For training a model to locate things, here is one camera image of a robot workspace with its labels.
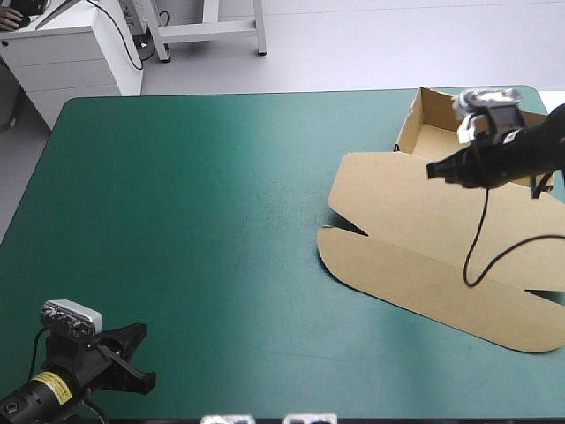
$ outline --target cardboard flap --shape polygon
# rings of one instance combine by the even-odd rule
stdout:
[[[338,228],[318,232],[321,259],[347,285],[523,352],[565,345],[565,307],[494,280],[467,288],[457,267]]]
[[[426,179],[426,160],[403,153],[354,153],[343,158],[329,206],[372,238],[462,269],[477,230],[484,191]],[[543,193],[506,184],[491,191],[471,276],[528,237],[565,233],[565,205]],[[564,291],[565,242],[522,246],[489,272],[492,280],[522,289]],[[452,284],[464,286],[461,273]]]

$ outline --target yellow label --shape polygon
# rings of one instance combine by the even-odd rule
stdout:
[[[50,372],[44,372],[36,375],[32,380],[36,380],[37,382],[42,382],[56,396],[57,400],[59,401],[60,405],[66,404],[72,398],[71,390],[67,383],[59,377],[57,374],[53,374]]]

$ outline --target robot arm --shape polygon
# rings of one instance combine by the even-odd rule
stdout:
[[[565,104],[544,122],[526,126],[514,89],[471,89],[457,96],[454,109],[463,118],[460,140],[471,144],[427,165],[428,178],[445,178],[464,187],[495,188],[530,177],[531,196],[538,198],[557,170],[565,169]],[[488,130],[475,133],[484,119]],[[540,180],[536,176],[545,174]]]
[[[51,300],[41,310],[51,330],[43,372],[0,400],[0,424],[51,423],[68,418],[96,390],[147,394],[155,373],[129,361],[147,333],[136,323],[102,331],[102,315],[68,300]]]

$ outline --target flattened cardboard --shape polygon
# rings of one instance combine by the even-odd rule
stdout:
[[[453,110],[453,100],[453,95],[421,87],[396,141],[400,151],[430,161],[439,161],[467,146],[460,144],[457,138],[456,131],[462,121]],[[536,124],[546,118],[539,113],[523,111],[522,114],[527,125]],[[486,130],[480,123],[478,128],[480,131]],[[520,178],[514,182],[530,186],[528,178]]]
[[[426,179],[427,160],[403,153],[343,158],[329,206],[368,237],[321,228],[329,271],[351,287],[498,345],[545,352],[565,345],[565,307],[524,289],[563,291],[565,243],[526,245],[497,263],[478,287],[462,279],[484,191]],[[471,277],[511,244],[565,232],[565,205],[523,186],[491,191]]]

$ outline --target hand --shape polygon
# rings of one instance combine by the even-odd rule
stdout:
[[[24,15],[11,7],[0,6],[0,29],[13,31],[19,28],[19,22]]]

